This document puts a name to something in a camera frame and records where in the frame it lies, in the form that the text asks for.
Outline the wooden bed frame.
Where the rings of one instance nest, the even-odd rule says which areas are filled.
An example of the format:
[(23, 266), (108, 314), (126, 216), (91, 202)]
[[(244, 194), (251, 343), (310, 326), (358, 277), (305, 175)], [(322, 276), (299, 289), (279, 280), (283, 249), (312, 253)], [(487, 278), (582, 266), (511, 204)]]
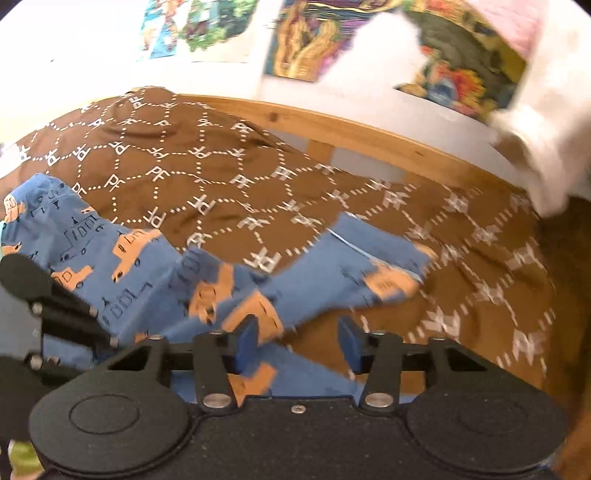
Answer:
[(286, 158), (298, 177), (252, 184), (249, 202), (280, 223), (266, 234), (284, 262), (301, 228), (280, 199), (324, 221), (349, 211), (436, 252), (411, 299), (365, 314), (410, 343), (448, 337), (555, 398), (570, 418), (564, 479), (590, 475), (590, 204), (573, 197), (541, 219), (525, 193), (437, 149), (353, 121), (294, 107), (188, 96), (194, 116), (245, 123), (209, 145), (245, 146), (266, 170)]

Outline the blue pajama pants orange cars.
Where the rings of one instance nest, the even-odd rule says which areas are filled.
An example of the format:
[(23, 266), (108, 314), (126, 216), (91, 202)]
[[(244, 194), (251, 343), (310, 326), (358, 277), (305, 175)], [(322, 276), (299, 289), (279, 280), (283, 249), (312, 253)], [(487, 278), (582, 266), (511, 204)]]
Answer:
[(142, 334), (183, 343), (256, 316), (256, 352), (242, 375), (230, 377), (237, 399), (359, 397), (359, 383), (288, 351), (277, 338), (325, 312), (407, 300), (435, 258), (427, 246), (341, 214), (287, 268), (266, 251), (232, 264), (197, 245), (179, 252), (156, 229), (113, 224), (43, 174), (7, 195), (4, 207), (3, 255), (31, 259), (93, 306), (99, 324), (123, 344)]

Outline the colourful flower poster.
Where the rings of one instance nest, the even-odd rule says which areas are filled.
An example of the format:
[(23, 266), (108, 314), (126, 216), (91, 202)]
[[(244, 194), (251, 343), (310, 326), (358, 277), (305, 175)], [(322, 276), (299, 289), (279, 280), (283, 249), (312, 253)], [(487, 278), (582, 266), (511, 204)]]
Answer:
[(525, 59), (465, 1), (408, 1), (425, 61), (396, 89), (484, 122), (511, 102)]

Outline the brown PF patterned duvet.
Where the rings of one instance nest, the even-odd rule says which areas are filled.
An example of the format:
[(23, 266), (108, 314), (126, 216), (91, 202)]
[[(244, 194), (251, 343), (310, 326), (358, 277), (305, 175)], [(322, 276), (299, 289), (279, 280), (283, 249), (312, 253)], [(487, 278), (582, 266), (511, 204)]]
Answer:
[[(156, 87), (136, 89), (78, 108), (26, 135), (15, 145), (20, 165), (1, 180), (1, 224), (6, 196), (37, 174), (59, 179), (113, 224), (156, 229), (179, 252), (197, 245), (232, 264), (249, 262), (256, 253), (266, 251), (279, 257), (279, 268), (284, 269), (304, 255), (339, 215), (370, 224), (349, 211), (324, 221), (301, 213), (297, 197), (280, 199), (279, 206), (287, 210), (287, 224), (304, 233), (297, 240), (297, 253), (284, 262), (266, 243), (266, 234), (280, 220), (253, 208), (249, 198), (252, 184), (264, 176), (283, 188), (297, 179), (298, 171), (288, 166), (286, 158), (259, 170), (245, 146), (209, 145), (211, 134), (245, 134), (246, 125), (228, 125), (221, 116), (194, 116), (187, 97)], [(415, 294), (427, 280), (437, 257), (434, 253)], [(394, 333), (370, 326), (365, 314), (403, 302), (325, 312), (276, 342), (362, 387), (363, 376), (353, 374), (339, 351), (339, 316), (351, 315), (367, 331)]]

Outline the colourful swirl poster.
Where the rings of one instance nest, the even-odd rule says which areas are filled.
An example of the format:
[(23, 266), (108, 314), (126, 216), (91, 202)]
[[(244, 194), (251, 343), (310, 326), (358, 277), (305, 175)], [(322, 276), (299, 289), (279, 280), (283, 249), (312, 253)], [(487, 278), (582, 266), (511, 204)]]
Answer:
[(400, 1), (284, 1), (274, 23), (266, 75), (315, 83), (352, 47), (359, 29)]

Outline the blue mermaid poster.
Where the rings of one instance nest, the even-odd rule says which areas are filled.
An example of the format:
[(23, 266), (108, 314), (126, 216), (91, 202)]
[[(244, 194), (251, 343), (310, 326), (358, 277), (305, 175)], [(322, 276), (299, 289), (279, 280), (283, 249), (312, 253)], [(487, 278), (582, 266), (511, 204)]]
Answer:
[(178, 40), (177, 16), (185, 1), (149, 1), (141, 25), (142, 50), (149, 59), (173, 56)]

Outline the white hanging garment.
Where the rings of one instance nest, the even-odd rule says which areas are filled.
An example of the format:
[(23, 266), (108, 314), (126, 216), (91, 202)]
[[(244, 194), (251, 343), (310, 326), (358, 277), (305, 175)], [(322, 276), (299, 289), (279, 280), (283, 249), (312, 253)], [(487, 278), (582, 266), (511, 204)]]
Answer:
[(474, 1), (526, 69), (508, 107), (488, 119), (493, 148), (520, 176), (537, 213), (562, 213), (590, 171), (590, 4)]

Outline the anime girl poster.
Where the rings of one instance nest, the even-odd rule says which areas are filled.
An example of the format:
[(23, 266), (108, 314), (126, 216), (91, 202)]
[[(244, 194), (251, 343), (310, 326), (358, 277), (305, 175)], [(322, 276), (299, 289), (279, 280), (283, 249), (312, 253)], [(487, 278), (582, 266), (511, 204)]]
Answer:
[(206, 50), (245, 32), (257, 4), (257, 0), (194, 0), (179, 38), (190, 52)]

